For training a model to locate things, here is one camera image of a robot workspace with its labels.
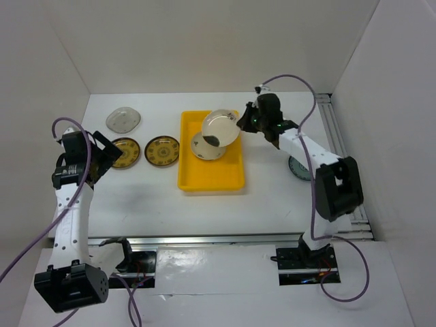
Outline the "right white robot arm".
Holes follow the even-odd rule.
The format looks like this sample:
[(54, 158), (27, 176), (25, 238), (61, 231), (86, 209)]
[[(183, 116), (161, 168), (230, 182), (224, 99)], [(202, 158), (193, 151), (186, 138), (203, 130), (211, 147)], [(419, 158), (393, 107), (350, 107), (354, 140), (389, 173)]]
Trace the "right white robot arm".
[(311, 222), (298, 240), (297, 258), (305, 267), (314, 266), (338, 232), (338, 218), (353, 213), (363, 203), (356, 160), (331, 153), (302, 132), (302, 123), (284, 119), (274, 93), (248, 102), (236, 125), (244, 132), (263, 133), (268, 142), (309, 171)]

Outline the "cream plate with calligraphy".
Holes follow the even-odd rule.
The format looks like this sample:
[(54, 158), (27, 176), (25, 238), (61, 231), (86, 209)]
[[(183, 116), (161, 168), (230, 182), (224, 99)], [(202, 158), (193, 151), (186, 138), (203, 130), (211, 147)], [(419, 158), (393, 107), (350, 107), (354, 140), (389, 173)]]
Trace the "cream plate with calligraphy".
[(212, 161), (224, 156), (226, 147), (215, 147), (207, 143), (201, 132), (193, 136), (190, 143), (191, 152), (199, 159)]

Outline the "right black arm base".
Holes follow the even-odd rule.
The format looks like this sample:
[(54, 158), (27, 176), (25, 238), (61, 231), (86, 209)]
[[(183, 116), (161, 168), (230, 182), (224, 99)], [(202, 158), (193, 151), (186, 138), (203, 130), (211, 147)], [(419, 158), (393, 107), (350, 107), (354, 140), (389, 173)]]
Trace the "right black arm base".
[(324, 283), (341, 282), (333, 247), (306, 261), (297, 248), (276, 248), (270, 260), (277, 265), (280, 286), (315, 285), (323, 278)]

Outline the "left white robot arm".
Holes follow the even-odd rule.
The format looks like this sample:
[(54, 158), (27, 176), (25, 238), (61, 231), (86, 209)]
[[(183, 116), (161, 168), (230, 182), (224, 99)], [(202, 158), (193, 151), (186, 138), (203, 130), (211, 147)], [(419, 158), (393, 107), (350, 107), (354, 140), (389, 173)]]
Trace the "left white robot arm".
[(55, 313), (106, 302), (109, 276), (134, 265), (134, 254), (125, 237), (102, 241), (89, 253), (89, 212), (94, 187), (122, 155), (100, 132), (86, 142), (81, 131), (70, 127), (62, 135), (52, 184), (57, 213), (54, 246), (47, 269), (35, 275), (34, 286)]

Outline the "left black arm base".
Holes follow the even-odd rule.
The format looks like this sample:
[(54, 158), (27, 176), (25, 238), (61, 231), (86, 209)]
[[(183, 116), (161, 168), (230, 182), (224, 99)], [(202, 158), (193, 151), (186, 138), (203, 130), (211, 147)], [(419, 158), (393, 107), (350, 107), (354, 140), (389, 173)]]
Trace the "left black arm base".
[(131, 262), (124, 267), (116, 267), (114, 274), (119, 276), (131, 289), (151, 289), (155, 287), (157, 250), (134, 251)]

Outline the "teal green plate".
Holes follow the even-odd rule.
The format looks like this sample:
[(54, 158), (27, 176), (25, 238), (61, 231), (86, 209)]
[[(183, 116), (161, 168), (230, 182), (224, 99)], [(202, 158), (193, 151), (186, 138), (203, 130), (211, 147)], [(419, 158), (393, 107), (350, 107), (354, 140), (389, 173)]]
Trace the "teal green plate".
[(309, 171), (294, 157), (289, 156), (288, 167), (291, 173), (302, 181), (310, 181), (311, 175)]

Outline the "cream plate black flower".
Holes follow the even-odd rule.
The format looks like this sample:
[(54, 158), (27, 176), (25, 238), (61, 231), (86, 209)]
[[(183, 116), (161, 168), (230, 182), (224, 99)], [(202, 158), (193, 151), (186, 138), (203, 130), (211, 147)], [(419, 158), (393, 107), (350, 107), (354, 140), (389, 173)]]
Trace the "cream plate black flower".
[(240, 128), (236, 125), (239, 115), (236, 111), (218, 109), (207, 114), (202, 122), (202, 137), (215, 147), (226, 147), (237, 139)]

